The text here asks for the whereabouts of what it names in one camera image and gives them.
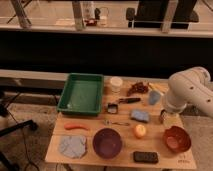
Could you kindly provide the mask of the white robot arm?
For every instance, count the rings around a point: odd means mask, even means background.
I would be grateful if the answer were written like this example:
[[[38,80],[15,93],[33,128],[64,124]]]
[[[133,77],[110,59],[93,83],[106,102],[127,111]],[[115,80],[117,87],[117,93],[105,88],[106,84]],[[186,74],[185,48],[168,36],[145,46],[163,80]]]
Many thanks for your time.
[[[192,104],[213,118],[213,90],[209,88],[210,73],[204,67],[192,67],[172,74],[168,79],[168,91],[163,95],[159,120],[174,116]]]

